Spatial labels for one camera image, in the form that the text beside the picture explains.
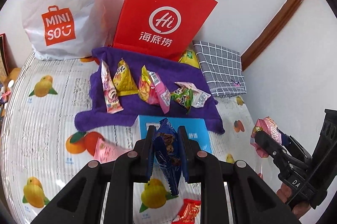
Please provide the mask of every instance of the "plaid fabric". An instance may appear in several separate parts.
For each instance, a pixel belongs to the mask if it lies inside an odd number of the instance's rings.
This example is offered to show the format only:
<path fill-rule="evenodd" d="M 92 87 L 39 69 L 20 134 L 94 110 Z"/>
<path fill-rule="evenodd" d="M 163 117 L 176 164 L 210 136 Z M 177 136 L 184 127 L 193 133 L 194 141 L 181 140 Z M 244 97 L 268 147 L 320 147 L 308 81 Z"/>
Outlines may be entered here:
<path fill-rule="evenodd" d="M 193 46 L 212 95 L 233 97 L 246 93 L 239 52 L 202 41 L 193 41 Z"/>

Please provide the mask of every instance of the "purple towel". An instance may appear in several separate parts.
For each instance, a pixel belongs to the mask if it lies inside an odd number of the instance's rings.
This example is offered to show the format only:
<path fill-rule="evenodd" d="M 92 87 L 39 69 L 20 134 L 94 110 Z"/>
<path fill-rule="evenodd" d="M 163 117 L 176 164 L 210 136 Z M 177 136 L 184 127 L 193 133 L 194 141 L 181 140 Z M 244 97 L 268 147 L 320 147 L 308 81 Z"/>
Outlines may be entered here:
<path fill-rule="evenodd" d="M 159 57 L 144 55 L 115 48 L 97 48 L 92 51 L 92 55 L 99 60 L 104 60 L 110 69 L 113 77 L 117 71 L 118 62 L 123 58 L 129 65 L 131 74 L 138 85 L 141 68 L 143 65 L 150 71 L 157 72 L 163 83 L 170 92 L 179 88 L 174 82 L 191 82 L 198 89 L 210 94 L 210 90 L 200 69 L 187 64 L 173 62 Z M 75 127 L 80 131 L 89 131 L 93 128 L 107 125 L 132 126 L 138 115 L 163 116 L 160 106 L 149 105 L 142 101 L 137 94 L 119 97 L 119 102 L 124 108 L 123 111 L 108 114 L 103 95 L 101 80 L 101 65 L 98 71 L 90 77 L 91 88 L 89 95 L 92 99 L 92 110 L 80 112 L 75 117 Z M 201 118 L 205 120 L 209 131 L 223 134 L 225 130 L 222 120 L 215 107 L 217 101 L 211 96 L 202 108 L 191 108 L 187 110 L 178 103 L 171 101 L 170 111 L 165 115 L 179 118 Z"/>

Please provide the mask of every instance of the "folded cloth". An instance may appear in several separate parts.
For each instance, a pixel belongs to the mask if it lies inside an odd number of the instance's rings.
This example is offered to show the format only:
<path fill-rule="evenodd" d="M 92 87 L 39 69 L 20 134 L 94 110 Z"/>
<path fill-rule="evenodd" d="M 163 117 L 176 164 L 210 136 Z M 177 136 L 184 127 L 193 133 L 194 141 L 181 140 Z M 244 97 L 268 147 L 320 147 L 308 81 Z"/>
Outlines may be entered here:
<path fill-rule="evenodd" d="M 200 69 L 194 68 L 188 64 L 182 64 L 163 58 L 144 55 L 131 51 L 116 48 L 97 48 L 92 50 L 92 56 L 105 61 L 111 75 L 117 70 L 118 62 L 123 58 L 129 65 L 131 75 L 136 83 L 139 80 L 142 66 L 145 65 L 149 71 L 159 74 L 163 83 L 170 92 L 179 88 L 175 82 L 191 82 L 198 89 L 210 93 L 208 85 Z M 90 77 L 91 88 L 89 95 L 92 99 L 92 110 L 80 112 L 75 116 L 75 127 L 79 131 L 88 131 L 93 128 L 107 125 L 132 126 L 138 115 L 163 116 L 160 106 L 149 105 L 139 98 L 137 94 L 119 97 L 123 111 L 108 114 L 103 95 L 101 80 L 101 65 L 98 71 Z M 201 118 L 205 120 L 209 131 L 223 134 L 225 130 L 222 126 L 222 120 L 216 109 L 217 101 L 210 97 L 202 108 L 193 108 L 188 114 L 186 109 L 176 102 L 171 102 L 167 117 L 178 118 Z"/>
<path fill-rule="evenodd" d="M 212 95 L 234 97 L 246 93 L 239 52 L 202 41 L 193 41 L 193 47 Z"/>

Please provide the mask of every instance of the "human hand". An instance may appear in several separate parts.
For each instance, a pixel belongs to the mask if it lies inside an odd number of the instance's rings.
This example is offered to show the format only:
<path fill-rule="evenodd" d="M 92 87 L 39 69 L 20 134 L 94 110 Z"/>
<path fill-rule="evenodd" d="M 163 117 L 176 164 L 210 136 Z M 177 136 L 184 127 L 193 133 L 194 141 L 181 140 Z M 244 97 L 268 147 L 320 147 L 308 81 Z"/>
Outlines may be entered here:
<path fill-rule="evenodd" d="M 281 188 L 276 192 L 276 194 L 284 203 L 286 203 L 288 198 L 292 194 L 292 190 L 287 185 L 282 183 Z M 311 206 L 309 205 L 309 203 L 303 201 L 293 208 L 293 213 L 296 215 L 297 219 L 299 219 L 300 217 L 305 215 L 310 209 Z"/>

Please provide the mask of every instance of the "blue snack package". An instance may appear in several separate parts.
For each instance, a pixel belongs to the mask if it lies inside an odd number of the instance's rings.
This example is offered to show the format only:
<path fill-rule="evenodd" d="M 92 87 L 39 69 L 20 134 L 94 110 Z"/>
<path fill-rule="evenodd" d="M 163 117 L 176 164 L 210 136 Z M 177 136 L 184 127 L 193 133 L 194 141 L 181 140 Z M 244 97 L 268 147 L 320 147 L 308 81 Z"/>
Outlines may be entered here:
<path fill-rule="evenodd" d="M 156 159 L 170 186 L 171 195 L 179 194 L 181 176 L 178 134 L 167 118 L 161 120 L 160 127 L 152 138 Z"/>

